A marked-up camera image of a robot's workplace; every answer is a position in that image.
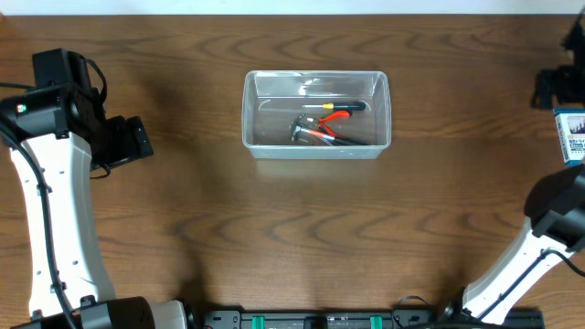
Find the clear plastic container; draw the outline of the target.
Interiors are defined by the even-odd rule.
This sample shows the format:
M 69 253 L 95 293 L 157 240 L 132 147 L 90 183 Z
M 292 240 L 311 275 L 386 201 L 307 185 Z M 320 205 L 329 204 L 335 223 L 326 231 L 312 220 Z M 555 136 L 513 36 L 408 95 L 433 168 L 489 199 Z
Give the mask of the clear plastic container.
M 339 101 L 367 107 L 327 126 L 365 146 L 330 146 L 307 134 L 291 140 L 291 124 L 301 115 L 332 113 L 304 105 Z M 381 71 L 253 70 L 243 89 L 242 142 L 257 159 L 376 159 L 391 144 L 388 77 Z

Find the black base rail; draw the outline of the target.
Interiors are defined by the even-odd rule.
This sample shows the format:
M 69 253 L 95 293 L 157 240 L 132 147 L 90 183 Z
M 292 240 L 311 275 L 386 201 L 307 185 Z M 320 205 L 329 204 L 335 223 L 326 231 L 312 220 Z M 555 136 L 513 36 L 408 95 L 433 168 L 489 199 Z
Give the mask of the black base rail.
M 426 309 L 397 311 L 299 313 L 212 311 L 201 316 L 202 329 L 456 329 L 492 328 L 477 320 L 437 320 Z

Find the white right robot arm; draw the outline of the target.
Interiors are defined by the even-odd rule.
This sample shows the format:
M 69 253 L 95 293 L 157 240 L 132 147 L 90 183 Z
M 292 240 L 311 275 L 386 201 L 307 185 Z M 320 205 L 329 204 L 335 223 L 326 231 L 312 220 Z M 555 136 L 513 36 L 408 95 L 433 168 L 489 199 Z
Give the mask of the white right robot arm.
M 447 304 L 442 320 L 502 324 L 523 295 L 560 262 L 584 250 L 584 160 L 540 179 L 524 208 L 526 219 L 511 245 L 480 279 Z

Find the black yellow screwdriver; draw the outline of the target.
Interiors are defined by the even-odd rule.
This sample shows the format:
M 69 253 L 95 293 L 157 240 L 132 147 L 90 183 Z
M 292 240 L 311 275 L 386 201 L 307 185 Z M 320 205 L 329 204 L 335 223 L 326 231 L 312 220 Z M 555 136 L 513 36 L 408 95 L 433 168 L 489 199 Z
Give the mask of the black yellow screwdriver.
M 319 108 L 329 111 L 364 111 L 367 105 L 362 101 L 329 102 L 324 104 L 307 104 L 304 108 Z

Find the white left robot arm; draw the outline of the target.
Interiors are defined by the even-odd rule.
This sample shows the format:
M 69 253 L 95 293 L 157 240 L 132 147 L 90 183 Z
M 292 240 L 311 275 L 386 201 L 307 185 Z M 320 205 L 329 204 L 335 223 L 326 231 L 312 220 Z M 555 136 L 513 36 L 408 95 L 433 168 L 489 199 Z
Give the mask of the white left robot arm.
M 1 102 L 1 134 L 25 198 L 33 281 L 26 328 L 187 328 L 179 300 L 117 298 L 105 269 L 91 172 L 152 155 L 140 118 L 106 118 L 85 74 L 38 73 Z

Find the small red black hammer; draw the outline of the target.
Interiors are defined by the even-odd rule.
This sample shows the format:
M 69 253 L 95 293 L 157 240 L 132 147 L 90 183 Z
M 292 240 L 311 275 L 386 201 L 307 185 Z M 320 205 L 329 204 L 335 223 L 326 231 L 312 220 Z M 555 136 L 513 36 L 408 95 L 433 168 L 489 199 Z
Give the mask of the small red black hammer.
M 305 115 L 301 115 L 297 119 L 295 119 L 291 124 L 291 140 L 297 141 L 299 136 L 304 133 L 311 135 L 327 145 L 330 146 L 365 146 L 364 143 L 361 143 L 356 140 L 351 140 L 348 138 L 340 137 L 335 134 L 331 133 L 324 133 L 323 131 L 319 131 L 317 129 L 310 128 L 307 124 L 301 123 L 302 119 L 306 119 Z

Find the blue white small box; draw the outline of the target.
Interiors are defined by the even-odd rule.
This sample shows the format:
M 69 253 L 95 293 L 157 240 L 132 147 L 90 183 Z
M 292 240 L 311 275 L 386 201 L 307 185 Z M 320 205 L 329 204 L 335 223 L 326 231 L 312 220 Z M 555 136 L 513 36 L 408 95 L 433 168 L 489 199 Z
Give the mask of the blue white small box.
M 553 110 L 560 149 L 566 167 L 584 162 L 585 114 L 579 108 L 557 108 Z

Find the red handled pliers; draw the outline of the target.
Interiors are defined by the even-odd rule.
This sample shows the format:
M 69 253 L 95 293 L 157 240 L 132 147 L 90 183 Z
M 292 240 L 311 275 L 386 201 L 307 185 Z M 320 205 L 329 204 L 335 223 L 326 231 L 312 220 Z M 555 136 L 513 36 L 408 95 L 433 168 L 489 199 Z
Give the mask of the red handled pliers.
M 326 133 L 333 137 L 337 137 L 337 133 L 329 128 L 327 124 L 337 119 L 345 119 L 351 117 L 352 114 L 349 111 L 333 111 L 332 113 L 319 118 L 307 117 L 306 121 L 309 126 L 315 128 L 320 133 Z

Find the silver offset wrench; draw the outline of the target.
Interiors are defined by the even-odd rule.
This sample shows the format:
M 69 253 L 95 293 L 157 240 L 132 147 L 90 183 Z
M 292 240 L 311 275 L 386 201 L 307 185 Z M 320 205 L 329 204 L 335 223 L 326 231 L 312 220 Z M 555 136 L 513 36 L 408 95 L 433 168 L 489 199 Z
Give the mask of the silver offset wrench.
M 307 126 L 300 123 L 295 123 L 292 125 L 291 133 L 292 133 L 291 139 L 293 141 L 298 141 L 302 134 L 307 134 L 316 137 L 317 139 L 321 140 L 322 142 L 328 145 L 332 145 L 333 141 L 335 140 L 335 137 L 332 135 L 310 129 Z

